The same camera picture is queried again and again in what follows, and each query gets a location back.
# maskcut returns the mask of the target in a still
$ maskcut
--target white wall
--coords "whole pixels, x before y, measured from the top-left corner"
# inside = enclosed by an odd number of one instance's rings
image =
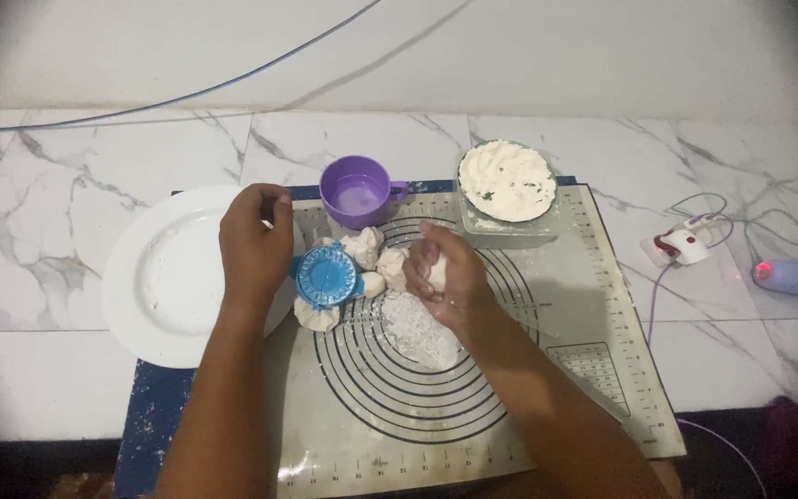
[[[0,108],[213,85],[368,0],[0,0]],[[194,108],[798,121],[796,0],[384,0]]]

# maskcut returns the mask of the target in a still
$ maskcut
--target person's left hand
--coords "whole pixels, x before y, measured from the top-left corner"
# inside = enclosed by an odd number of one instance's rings
[[[224,305],[269,308],[288,276],[294,255],[294,215],[288,189],[272,184],[246,187],[221,219],[219,239]]]

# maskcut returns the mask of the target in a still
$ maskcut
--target water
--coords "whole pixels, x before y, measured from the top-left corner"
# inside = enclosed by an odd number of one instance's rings
[[[338,191],[332,206],[350,215],[369,213],[381,204],[381,199],[365,186],[353,186]]]

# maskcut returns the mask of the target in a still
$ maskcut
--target dark floor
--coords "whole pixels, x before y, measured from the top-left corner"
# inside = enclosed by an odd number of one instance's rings
[[[772,498],[798,498],[798,406],[734,409],[678,414],[718,432],[737,446],[760,472]],[[727,499],[761,497],[747,465],[718,438],[681,425],[689,455],[677,460],[677,469],[689,496]],[[64,480],[62,475],[111,473],[119,451],[118,440],[78,442],[0,443],[0,497],[97,497],[106,490],[108,475]],[[388,497],[445,497],[451,487],[390,493]]]

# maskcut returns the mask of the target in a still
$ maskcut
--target red light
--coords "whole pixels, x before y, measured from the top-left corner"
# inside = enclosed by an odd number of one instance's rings
[[[768,279],[771,277],[771,266],[765,262],[759,262],[756,265],[756,277],[760,279]]]

